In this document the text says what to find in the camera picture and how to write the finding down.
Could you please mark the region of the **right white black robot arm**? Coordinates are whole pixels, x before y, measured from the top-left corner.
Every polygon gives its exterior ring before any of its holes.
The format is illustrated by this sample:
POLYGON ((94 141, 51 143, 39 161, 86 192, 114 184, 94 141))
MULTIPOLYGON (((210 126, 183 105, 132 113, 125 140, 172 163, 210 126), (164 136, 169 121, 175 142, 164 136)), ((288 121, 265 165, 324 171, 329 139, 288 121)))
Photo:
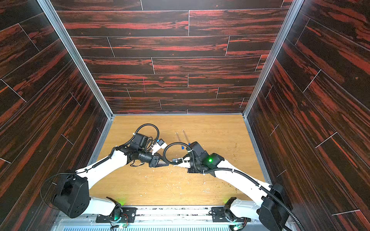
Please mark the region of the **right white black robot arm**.
POLYGON ((222 156, 213 153, 209 155, 198 142, 187 147, 190 156, 190 171, 203 175, 210 174, 221 179, 246 194, 248 201, 231 197, 224 205, 224 218, 229 222, 239 222, 241 219, 255 219, 270 231, 286 229, 291 209, 287 194, 282 185, 274 185, 259 181, 234 167, 222 156))

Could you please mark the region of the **clear glass test tube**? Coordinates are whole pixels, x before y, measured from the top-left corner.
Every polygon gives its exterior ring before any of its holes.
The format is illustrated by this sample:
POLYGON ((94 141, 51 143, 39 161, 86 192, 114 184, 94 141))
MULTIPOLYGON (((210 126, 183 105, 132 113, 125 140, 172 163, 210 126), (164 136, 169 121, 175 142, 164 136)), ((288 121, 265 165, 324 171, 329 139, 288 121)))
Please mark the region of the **clear glass test tube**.
POLYGON ((183 134, 184 134, 184 136, 185 136, 185 138, 186 138, 186 141, 188 142, 188 137, 187 137, 187 134, 186 134, 185 130, 184 130, 184 129, 182 129, 182 132, 183 132, 183 134))

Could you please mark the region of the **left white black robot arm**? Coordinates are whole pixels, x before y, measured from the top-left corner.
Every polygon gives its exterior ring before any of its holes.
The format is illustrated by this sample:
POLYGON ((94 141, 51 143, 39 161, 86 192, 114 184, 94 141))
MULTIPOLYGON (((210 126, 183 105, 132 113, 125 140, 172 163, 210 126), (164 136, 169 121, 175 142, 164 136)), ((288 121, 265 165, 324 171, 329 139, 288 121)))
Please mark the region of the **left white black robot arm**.
POLYGON ((134 135, 126 144, 113 147, 106 158, 74 172, 62 174, 57 181, 52 205, 70 218, 98 214, 118 222, 122 216, 121 204, 112 198, 91 197, 89 190, 113 171, 133 164, 136 160, 148 163, 149 167, 165 166, 166 163, 160 163, 161 156, 157 152, 166 147, 163 140, 152 140, 139 133, 134 135))

